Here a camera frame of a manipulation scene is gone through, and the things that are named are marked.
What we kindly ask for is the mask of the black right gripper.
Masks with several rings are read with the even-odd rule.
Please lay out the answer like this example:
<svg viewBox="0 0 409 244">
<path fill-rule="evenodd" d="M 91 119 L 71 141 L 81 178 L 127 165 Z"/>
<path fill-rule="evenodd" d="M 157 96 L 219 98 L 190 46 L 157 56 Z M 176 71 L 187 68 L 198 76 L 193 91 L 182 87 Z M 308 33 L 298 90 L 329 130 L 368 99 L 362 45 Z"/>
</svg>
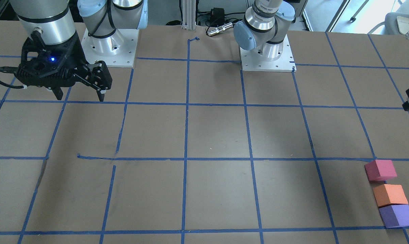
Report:
<svg viewBox="0 0 409 244">
<path fill-rule="evenodd" d="M 51 88 L 57 100 L 63 98 L 62 87 L 71 87 L 79 80 L 96 90 L 103 102 L 113 83 L 105 61 L 88 64 L 78 34 L 54 45 L 44 43 L 41 34 L 31 34 L 22 47 L 21 63 L 14 75 L 27 86 Z"/>
</svg>

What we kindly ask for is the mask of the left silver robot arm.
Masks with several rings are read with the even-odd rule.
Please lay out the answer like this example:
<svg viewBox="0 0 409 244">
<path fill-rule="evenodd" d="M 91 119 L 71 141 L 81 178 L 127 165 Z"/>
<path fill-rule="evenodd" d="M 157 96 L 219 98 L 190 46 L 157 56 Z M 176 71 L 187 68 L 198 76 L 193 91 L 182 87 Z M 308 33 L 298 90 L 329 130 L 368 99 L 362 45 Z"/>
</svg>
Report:
<svg viewBox="0 0 409 244">
<path fill-rule="evenodd" d="M 409 67 L 379 65 L 341 65 L 339 61 L 335 64 L 325 63 L 299 63 L 294 60 L 293 48 L 289 43 L 287 32 L 294 20 L 294 8 L 283 0 L 255 0 L 244 13 L 243 19 L 234 25 L 234 37 L 239 45 L 242 71 L 247 72 L 276 72 L 296 74 L 297 65 L 302 67 L 329 67 L 329 68 L 364 68 L 364 69 L 383 69 L 383 70 L 409 70 Z M 329 37 L 344 37 L 339 42 L 341 50 L 348 53 L 355 53 L 357 49 L 364 44 L 356 44 L 355 40 L 363 36 L 364 39 L 371 37 L 370 34 L 352 34 L 352 33 L 333 33 L 333 32 L 308 32 L 302 31 L 301 34 L 313 33 L 322 34 Z M 405 111 L 409 111 L 409 97 L 402 104 Z"/>
</svg>

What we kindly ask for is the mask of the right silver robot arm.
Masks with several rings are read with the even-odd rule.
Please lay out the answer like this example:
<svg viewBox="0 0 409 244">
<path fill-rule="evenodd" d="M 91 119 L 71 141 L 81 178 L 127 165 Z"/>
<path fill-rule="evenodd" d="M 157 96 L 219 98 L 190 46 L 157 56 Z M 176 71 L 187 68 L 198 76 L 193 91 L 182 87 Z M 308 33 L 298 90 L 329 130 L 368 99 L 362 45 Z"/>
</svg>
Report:
<svg viewBox="0 0 409 244">
<path fill-rule="evenodd" d="M 83 19 L 88 43 L 85 47 L 99 56 L 86 58 L 68 0 L 11 0 L 20 23 L 28 34 L 22 46 L 21 62 L 9 68 L 22 85 L 44 87 L 57 100 L 63 87 L 80 82 L 104 101 L 113 78 L 105 57 L 130 53 L 130 40 L 121 29 L 141 30 L 148 25 L 147 0 L 79 0 L 77 8 Z"/>
</svg>

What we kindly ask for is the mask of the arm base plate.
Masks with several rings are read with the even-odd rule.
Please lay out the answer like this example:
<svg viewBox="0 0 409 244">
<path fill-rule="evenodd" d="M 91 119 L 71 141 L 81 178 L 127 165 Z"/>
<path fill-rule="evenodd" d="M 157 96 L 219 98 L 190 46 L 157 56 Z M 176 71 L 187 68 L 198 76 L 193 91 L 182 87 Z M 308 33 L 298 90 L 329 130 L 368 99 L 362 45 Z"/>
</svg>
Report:
<svg viewBox="0 0 409 244">
<path fill-rule="evenodd" d="M 87 62 L 93 64 L 103 60 L 108 67 L 133 68 L 140 31 L 117 29 L 104 39 L 89 37 L 86 30 L 81 45 Z"/>
<path fill-rule="evenodd" d="M 239 48 L 243 71 L 295 72 L 297 70 L 286 35 L 279 44 L 264 43 L 252 50 Z"/>
</svg>

